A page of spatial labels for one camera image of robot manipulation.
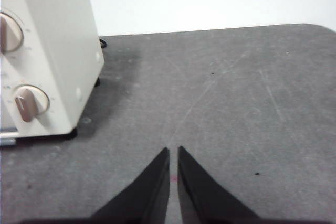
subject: gray table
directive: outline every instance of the gray table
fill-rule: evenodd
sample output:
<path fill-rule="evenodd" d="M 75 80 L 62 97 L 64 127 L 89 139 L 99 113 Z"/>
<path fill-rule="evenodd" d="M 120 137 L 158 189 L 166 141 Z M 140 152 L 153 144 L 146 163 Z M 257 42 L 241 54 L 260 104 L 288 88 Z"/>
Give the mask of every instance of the gray table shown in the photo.
<path fill-rule="evenodd" d="M 2 218 L 86 217 L 177 147 L 265 218 L 336 221 L 336 34 L 281 25 L 104 38 L 72 141 L 1 152 Z"/>

